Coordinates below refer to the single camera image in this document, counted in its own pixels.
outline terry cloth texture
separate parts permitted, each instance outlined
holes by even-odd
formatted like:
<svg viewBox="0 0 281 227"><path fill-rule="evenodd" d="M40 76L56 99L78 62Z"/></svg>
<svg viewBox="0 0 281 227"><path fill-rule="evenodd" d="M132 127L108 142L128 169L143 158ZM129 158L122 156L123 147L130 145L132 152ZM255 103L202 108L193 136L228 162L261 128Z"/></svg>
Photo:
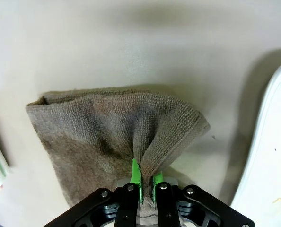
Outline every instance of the terry cloth texture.
<svg viewBox="0 0 281 227"><path fill-rule="evenodd" d="M152 176L210 128L189 103L143 90L48 92L26 110L70 206L97 188L114 190L116 180L131 176L135 157L143 177L142 217L155 214Z"/></svg>

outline screw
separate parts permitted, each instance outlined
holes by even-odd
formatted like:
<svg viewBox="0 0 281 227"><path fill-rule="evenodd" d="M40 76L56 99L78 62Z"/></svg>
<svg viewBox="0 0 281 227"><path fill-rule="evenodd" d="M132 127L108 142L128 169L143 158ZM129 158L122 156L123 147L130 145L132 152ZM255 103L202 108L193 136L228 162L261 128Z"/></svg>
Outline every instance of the screw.
<svg viewBox="0 0 281 227"><path fill-rule="evenodd" d="M104 198L104 197L107 197L107 195L108 195L108 192L107 191L103 191L102 192L102 197Z"/></svg>
<svg viewBox="0 0 281 227"><path fill-rule="evenodd" d="M194 190L192 188L187 189L187 194L191 195L194 193Z"/></svg>
<svg viewBox="0 0 281 227"><path fill-rule="evenodd" d="M163 184L160 185L160 188L161 188L162 190L167 189L167 185L166 185L165 183L163 183Z"/></svg>
<svg viewBox="0 0 281 227"><path fill-rule="evenodd" d="M133 185L129 185L127 189L128 189L128 191L133 191L134 186Z"/></svg>

